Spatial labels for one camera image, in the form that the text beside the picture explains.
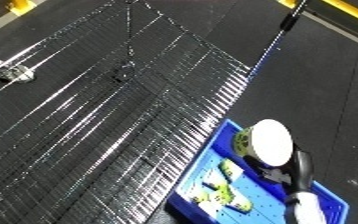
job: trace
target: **metal grid panel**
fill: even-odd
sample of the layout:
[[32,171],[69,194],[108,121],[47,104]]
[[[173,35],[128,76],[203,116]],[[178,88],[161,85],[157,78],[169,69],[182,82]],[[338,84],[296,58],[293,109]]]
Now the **metal grid panel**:
[[0,83],[0,224],[146,221],[245,89],[246,66],[128,6],[11,60],[37,79]]

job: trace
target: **dark gray floor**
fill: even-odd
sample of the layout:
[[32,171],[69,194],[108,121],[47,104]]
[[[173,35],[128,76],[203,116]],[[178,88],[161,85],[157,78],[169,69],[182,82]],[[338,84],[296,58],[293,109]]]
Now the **dark gray floor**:
[[[1,57],[14,55],[103,1],[47,1],[0,30]],[[287,12],[269,0],[151,4],[248,65]],[[349,202],[348,223],[358,224],[358,44],[302,18],[280,48],[228,117],[243,126],[264,118],[287,124],[299,145],[313,153],[316,178]],[[160,208],[150,223],[175,220]]]

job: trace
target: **yellow edge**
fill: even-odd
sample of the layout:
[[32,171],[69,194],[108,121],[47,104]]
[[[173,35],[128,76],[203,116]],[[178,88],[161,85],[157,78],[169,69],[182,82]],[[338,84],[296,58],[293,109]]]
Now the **yellow edge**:
[[[296,0],[277,0],[279,3],[289,7],[289,8],[294,8],[295,7],[295,2]],[[358,8],[345,3],[341,0],[322,0],[336,8],[338,8],[339,10],[342,10],[356,18],[358,18]]]
[[32,2],[32,1],[28,1],[28,6],[24,7],[24,8],[16,8],[16,7],[11,7],[9,8],[9,10],[11,12],[13,12],[14,14],[16,14],[17,16],[22,16],[24,14],[26,14],[28,11],[30,11],[31,9],[35,8],[37,5]]

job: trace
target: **paper cup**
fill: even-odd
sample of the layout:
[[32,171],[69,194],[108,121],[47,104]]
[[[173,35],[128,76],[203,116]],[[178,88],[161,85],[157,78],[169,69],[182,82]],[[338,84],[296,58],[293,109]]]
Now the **paper cup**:
[[230,203],[228,203],[226,206],[238,210],[240,212],[251,211],[253,205],[252,202],[247,197],[245,197],[239,191],[237,191],[232,187],[230,187],[230,191],[233,194],[233,200]]
[[223,175],[215,169],[211,169],[207,172],[204,176],[203,183],[214,190],[228,185],[228,182]]
[[291,158],[293,143],[283,124],[266,119],[238,132],[234,150],[241,157],[248,155],[269,166],[282,166]]
[[195,203],[201,203],[209,200],[208,192],[203,190],[200,186],[193,185],[190,189],[190,199]]
[[223,208],[222,205],[211,202],[211,201],[203,201],[198,206],[209,216],[216,219],[218,217],[219,211]]
[[229,159],[224,159],[219,164],[219,169],[222,171],[225,177],[230,180],[230,182],[235,181],[243,173],[243,169],[241,169],[241,167],[237,166],[237,164]]

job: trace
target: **blue tray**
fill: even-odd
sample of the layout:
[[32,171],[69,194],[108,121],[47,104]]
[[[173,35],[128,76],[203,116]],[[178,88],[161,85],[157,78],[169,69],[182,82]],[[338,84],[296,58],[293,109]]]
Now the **blue tray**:
[[[177,188],[168,198],[168,203],[194,223],[285,224],[283,216],[285,193],[281,185],[261,180],[232,149],[233,136],[240,130],[242,128],[233,121],[224,121],[189,167]],[[211,217],[189,197],[190,188],[197,185],[205,191],[211,191],[209,187],[202,184],[202,180],[208,170],[217,169],[224,158],[232,160],[244,170],[240,178],[233,181],[231,186],[252,201],[253,209],[249,213],[222,207],[217,210],[215,217]],[[312,189],[319,196],[327,223],[344,224],[349,205],[318,182],[313,183]]]

